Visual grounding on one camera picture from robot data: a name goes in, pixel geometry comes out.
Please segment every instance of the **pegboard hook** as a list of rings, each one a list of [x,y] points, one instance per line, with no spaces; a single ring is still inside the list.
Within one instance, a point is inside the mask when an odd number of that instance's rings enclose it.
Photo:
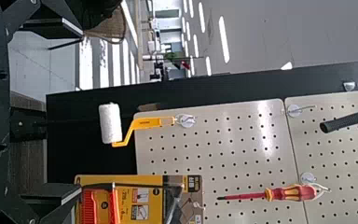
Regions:
[[[197,123],[196,117],[186,114],[176,115],[175,122],[184,128],[191,128]]]
[[[331,192],[330,188],[327,188],[325,186],[316,183],[316,180],[317,180],[316,177],[312,173],[308,173],[308,172],[303,173],[300,178],[301,184],[310,185],[320,191],[320,193],[313,200],[317,200],[318,198],[322,197],[322,195],[326,192],[327,193]]]
[[[316,108],[316,105],[307,105],[302,107],[299,107],[298,105],[289,105],[289,107],[287,107],[287,115],[292,118],[296,118],[302,114],[303,110],[311,108]]]

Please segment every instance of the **display rack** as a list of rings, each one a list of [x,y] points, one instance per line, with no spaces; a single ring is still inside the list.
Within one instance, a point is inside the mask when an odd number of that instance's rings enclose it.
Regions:
[[[288,117],[298,171],[332,189],[306,202],[309,224],[358,223],[358,125],[322,133],[319,124],[358,112],[358,91],[288,98],[286,106],[315,105]]]
[[[297,183],[281,100],[139,113],[138,118],[196,116],[179,125],[135,133],[139,175],[203,176],[204,223],[306,223],[303,203],[217,201],[216,197]]]

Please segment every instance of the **ceiling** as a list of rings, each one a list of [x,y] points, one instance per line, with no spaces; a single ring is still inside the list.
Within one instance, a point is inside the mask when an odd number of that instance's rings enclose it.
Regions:
[[[205,33],[200,28],[199,2]],[[193,0],[193,7],[193,18],[189,11],[183,14],[191,35],[198,36],[200,56],[211,58],[214,74],[280,69],[287,62],[301,67],[358,61],[358,1]],[[228,63],[219,33],[221,16],[227,27]],[[193,39],[188,46],[194,56]],[[196,75],[206,74],[205,59],[195,60],[195,65]]]

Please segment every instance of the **red and yellow screwdriver handle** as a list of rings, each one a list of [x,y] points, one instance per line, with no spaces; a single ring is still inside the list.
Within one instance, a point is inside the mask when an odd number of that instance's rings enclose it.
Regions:
[[[292,185],[287,188],[266,189],[266,199],[269,202],[274,200],[289,200],[303,202],[316,198],[316,189],[309,185]]]

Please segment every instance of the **person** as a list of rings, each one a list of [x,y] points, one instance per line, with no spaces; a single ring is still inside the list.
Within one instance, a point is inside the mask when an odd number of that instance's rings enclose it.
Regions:
[[[65,0],[83,30],[90,30],[111,18],[122,0]]]

